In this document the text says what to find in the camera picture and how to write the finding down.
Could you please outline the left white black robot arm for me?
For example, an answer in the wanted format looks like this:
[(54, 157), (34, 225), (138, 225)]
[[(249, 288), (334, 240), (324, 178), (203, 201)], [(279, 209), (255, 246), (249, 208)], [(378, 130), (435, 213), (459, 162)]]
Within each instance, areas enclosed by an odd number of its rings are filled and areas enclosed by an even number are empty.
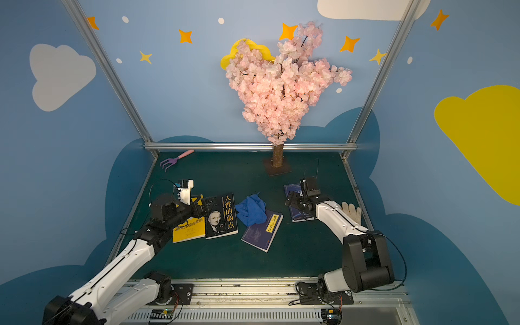
[(123, 285), (173, 238), (174, 228), (191, 217), (205, 217), (206, 199), (183, 203), (172, 199), (164, 217), (152, 218), (123, 251), (89, 282), (67, 297), (56, 296), (45, 307), (43, 324), (121, 324), (149, 303), (179, 303), (171, 278), (150, 272), (136, 287), (118, 295)]

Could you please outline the black portrait cover book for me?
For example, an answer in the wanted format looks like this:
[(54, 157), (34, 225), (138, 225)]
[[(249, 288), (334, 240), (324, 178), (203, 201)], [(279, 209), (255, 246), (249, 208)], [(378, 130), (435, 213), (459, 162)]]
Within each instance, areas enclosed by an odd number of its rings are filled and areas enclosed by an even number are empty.
[(232, 192), (202, 199), (207, 240), (238, 234), (234, 194)]

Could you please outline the purple book yellow label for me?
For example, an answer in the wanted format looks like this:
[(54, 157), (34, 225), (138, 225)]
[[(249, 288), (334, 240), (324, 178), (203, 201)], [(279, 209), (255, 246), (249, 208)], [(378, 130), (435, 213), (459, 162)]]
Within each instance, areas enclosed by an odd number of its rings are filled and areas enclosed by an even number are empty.
[(266, 211), (266, 221), (248, 227), (241, 241), (267, 253), (273, 243), (274, 237), (282, 224), (284, 215), (281, 213)]

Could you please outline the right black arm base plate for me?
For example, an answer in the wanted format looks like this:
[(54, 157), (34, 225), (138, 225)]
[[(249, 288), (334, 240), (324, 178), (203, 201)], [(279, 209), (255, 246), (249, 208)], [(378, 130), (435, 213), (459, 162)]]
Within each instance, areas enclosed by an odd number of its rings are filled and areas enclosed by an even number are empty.
[(330, 292), (322, 281), (317, 283), (298, 282), (295, 290), (299, 296), (297, 303), (303, 305), (353, 305), (351, 291)]

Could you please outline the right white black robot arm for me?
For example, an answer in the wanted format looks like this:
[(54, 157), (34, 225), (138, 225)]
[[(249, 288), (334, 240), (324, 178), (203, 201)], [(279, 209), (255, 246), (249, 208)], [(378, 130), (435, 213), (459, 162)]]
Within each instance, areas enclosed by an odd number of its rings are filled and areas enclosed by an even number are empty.
[(325, 224), (342, 244), (341, 267), (322, 276), (328, 293), (372, 290), (395, 281), (386, 237), (360, 223), (362, 210), (327, 196), (305, 196), (291, 191), (286, 205), (308, 213)]

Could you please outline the blue microfibre cloth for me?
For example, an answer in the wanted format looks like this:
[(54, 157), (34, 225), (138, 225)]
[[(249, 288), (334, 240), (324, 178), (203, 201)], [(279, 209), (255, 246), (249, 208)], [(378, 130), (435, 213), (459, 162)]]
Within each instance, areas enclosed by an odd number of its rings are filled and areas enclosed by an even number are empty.
[(246, 226), (262, 224), (266, 221), (266, 205), (258, 194), (247, 196), (235, 206), (237, 218)]

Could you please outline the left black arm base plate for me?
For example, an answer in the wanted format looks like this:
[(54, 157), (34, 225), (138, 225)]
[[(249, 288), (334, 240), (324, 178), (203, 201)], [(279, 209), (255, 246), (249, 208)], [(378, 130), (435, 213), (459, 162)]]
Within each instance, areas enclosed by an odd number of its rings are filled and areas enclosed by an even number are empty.
[(158, 297), (149, 306), (189, 305), (192, 300), (193, 284), (161, 284)]

